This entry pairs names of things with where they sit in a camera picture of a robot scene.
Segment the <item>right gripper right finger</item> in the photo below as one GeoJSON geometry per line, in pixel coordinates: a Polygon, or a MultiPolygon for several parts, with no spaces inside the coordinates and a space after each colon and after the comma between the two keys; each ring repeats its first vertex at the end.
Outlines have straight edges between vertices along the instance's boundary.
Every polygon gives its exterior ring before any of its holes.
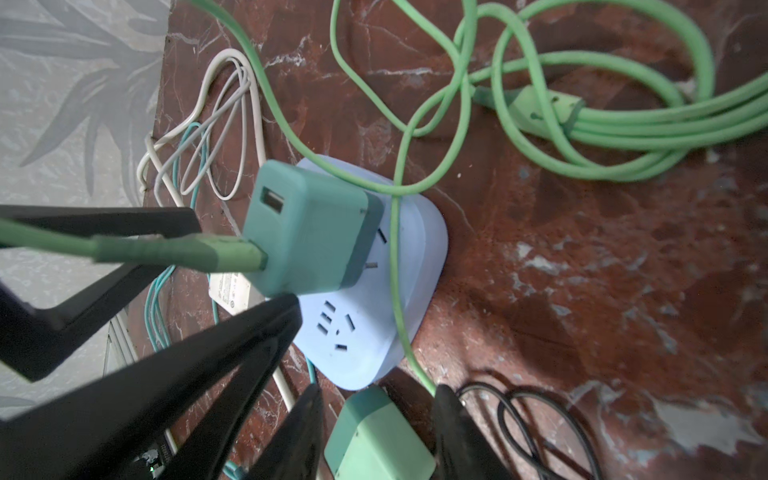
{"type": "Polygon", "coordinates": [[[436,388],[432,407],[440,479],[512,479],[455,392],[436,388]]]}

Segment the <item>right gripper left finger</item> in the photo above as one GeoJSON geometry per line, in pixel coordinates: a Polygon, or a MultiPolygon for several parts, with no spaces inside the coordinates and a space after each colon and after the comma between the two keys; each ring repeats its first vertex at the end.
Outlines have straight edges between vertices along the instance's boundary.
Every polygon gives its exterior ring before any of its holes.
{"type": "Polygon", "coordinates": [[[245,478],[315,479],[323,427],[322,390],[310,384],[245,478]]]}

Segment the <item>green charger plug front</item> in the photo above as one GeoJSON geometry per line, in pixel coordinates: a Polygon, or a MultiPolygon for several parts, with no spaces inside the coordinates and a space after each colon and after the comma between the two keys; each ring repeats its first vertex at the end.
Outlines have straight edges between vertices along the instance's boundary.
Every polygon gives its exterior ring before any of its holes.
{"type": "Polygon", "coordinates": [[[376,385],[344,403],[324,457],[336,479],[429,479],[436,469],[433,454],[376,385]]]}

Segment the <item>blue power strip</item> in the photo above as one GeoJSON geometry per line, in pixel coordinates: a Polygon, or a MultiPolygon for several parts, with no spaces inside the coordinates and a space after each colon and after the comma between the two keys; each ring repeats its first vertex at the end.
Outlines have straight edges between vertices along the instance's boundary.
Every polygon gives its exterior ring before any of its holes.
{"type": "MultiPolygon", "coordinates": [[[[356,391],[378,381],[404,357],[390,293],[390,215],[385,213],[350,288],[300,297],[297,348],[334,385],[356,391]]],[[[404,325],[414,339],[436,291],[448,251],[438,208],[423,195],[400,202],[398,278],[404,325]]]]}

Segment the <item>white charger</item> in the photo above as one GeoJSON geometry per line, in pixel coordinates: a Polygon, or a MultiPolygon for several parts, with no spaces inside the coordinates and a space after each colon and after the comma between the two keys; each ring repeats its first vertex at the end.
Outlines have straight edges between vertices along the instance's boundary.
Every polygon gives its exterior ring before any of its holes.
{"type": "Polygon", "coordinates": [[[209,276],[209,297],[230,315],[237,315],[265,301],[240,273],[213,273],[209,276]]]}

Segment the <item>teal green charger plug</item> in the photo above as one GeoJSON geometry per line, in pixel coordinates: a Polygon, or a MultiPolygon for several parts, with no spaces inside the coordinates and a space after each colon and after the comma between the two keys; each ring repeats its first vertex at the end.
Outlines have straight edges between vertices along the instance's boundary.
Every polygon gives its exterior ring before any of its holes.
{"type": "Polygon", "coordinates": [[[342,290],[360,278],[384,203],[326,173],[276,160],[264,163],[242,229],[266,255],[247,273],[263,296],[342,290]]]}

